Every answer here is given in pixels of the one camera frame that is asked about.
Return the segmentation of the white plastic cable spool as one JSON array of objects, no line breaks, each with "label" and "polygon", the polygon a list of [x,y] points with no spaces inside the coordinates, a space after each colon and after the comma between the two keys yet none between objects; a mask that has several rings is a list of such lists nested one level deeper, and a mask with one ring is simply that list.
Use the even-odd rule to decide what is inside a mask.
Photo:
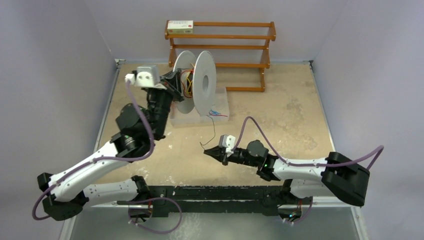
[{"label": "white plastic cable spool", "polygon": [[176,103],[182,114],[194,108],[200,116],[208,115],[215,102],[217,71],[212,54],[204,50],[195,56],[189,50],[182,51],[173,66],[173,71],[182,70],[181,83],[184,100]]}]

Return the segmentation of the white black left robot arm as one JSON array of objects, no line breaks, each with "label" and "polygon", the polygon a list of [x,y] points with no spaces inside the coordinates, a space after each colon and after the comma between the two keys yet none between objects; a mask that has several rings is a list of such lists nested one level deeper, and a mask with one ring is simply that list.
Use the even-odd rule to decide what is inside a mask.
[{"label": "white black left robot arm", "polygon": [[81,162],[62,172],[42,173],[37,177],[46,218],[63,221],[78,215],[84,208],[109,202],[142,205],[151,199],[141,176],[107,184],[96,181],[113,170],[149,158],[155,143],[165,138],[168,116],[173,102],[183,100],[182,70],[156,75],[145,67],[125,77],[125,85],[144,90],[146,107],[133,99],[116,118],[118,133]]}]

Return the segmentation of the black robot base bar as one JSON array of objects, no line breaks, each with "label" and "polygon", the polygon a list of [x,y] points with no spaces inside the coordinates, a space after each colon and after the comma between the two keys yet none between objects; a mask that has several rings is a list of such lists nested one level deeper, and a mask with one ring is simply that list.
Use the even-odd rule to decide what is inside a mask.
[{"label": "black robot base bar", "polygon": [[150,206],[153,217],[167,217],[178,212],[278,216],[279,207],[295,209],[312,200],[290,193],[288,180],[281,186],[147,185],[145,179],[137,175],[132,180],[136,185],[136,197],[127,204]]}]

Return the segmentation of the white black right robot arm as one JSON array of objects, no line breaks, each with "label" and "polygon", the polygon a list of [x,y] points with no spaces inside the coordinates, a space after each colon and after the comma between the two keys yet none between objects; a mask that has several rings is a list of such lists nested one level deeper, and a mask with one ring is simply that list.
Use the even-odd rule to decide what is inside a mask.
[{"label": "white black right robot arm", "polygon": [[308,197],[336,197],[340,201],[362,207],[365,204],[370,171],[339,152],[316,159],[286,159],[270,154],[259,140],[246,148],[231,150],[223,143],[206,149],[205,155],[223,165],[235,163],[256,168],[263,180],[291,181],[280,196],[288,204]]}]

